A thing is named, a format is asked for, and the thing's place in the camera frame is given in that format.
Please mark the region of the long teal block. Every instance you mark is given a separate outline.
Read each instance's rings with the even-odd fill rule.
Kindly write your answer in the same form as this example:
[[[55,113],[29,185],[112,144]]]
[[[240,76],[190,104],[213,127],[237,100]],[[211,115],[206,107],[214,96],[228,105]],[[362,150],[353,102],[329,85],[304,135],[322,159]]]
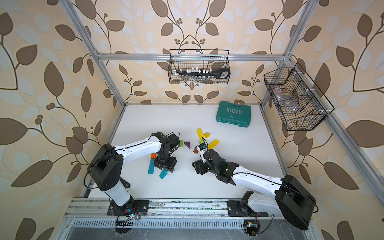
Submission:
[[[155,171],[155,159],[151,159],[149,164],[148,174],[152,175],[154,171]]]

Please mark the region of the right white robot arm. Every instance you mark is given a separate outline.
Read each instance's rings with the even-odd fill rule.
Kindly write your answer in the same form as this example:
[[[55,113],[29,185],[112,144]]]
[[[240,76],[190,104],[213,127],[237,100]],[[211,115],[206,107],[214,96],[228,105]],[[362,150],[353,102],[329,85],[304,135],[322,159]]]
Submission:
[[[269,177],[227,162],[214,150],[201,152],[201,159],[192,163],[197,174],[212,173],[225,184],[246,187],[241,211],[280,215],[294,227],[308,230],[312,215],[319,210],[316,199],[293,176]]]

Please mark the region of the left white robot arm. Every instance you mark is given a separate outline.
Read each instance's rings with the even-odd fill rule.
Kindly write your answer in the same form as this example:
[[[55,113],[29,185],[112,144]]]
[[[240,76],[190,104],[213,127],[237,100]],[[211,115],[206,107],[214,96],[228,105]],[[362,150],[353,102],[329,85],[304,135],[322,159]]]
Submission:
[[[177,163],[172,154],[179,147],[177,132],[168,135],[152,133],[147,139],[123,146],[101,146],[88,166],[87,174],[97,188],[110,198],[109,215],[129,216],[148,211],[148,201],[135,201],[128,192],[131,185],[121,177],[125,165],[146,155],[155,154],[154,167],[172,173]]]

